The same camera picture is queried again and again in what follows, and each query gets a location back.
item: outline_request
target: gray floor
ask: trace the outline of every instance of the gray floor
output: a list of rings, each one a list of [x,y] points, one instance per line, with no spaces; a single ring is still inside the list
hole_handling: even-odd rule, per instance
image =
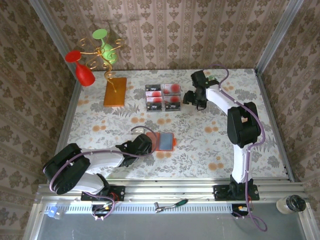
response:
[[[268,225],[229,214],[112,214],[95,221],[89,214],[44,216],[39,240],[305,240],[298,214],[283,215],[275,204],[257,204],[254,214]]]

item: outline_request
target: patterned wall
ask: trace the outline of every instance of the patterned wall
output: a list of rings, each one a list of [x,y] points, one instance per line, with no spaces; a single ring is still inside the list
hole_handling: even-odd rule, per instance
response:
[[[291,167],[320,226],[320,1],[305,0],[264,71]]]
[[[0,239],[21,239],[75,80],[28,1],[0,1]]]
[[[70,50],[80,39],[104,28],[111,32],[110,41],[119,37],[126,40],[114,69],[141,70],[195,69],[212,63],[254,68],[288,0],[45,0],[45,3]]]

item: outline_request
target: floral tablecloth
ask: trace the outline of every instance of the floral tablecloth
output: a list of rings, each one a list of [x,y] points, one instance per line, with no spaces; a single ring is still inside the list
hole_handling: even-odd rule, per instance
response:
[[[131,140],[130,129],[144,125],[155,132],[174,133],[177,146],[172,152],[157,152],[138,159],[129,167],[93,169],[108,178],[229,178],[234,164],[233,146],[227,136],[227,116],[212,102],[197,111],[182,105],[181,111],[147,112],[145,85],[178,83],[182,97],[194,90],[190,75],[195,70],[118,71],[127,78],[124,107],[103,107],[106,80],[95,72],[93,85],[84,87],[68,138],[81,148],[104,149]],[[220,81],[223,69],[204,71]],[[223,88],[242,102],[253,101],[266,133],[266,141],[252,153],[253,177],[287,178],[270,120],[253,69],[230,70]]]

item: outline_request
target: small jar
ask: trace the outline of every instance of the small jar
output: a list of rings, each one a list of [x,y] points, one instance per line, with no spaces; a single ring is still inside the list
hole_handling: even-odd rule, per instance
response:
[[[306,201],[298,195],[290,195],[279,199],[276,208],[282,214],[303,212],[306,209]]]

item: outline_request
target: wooden base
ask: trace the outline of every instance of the wooden base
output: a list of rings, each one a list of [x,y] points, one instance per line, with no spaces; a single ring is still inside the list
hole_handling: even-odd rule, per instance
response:
[[[110,82],[107,81],[104,95],[104,107],[123,107],[125,105],[127,78],[114,77],[110,81],[113,83],[116,92]]]

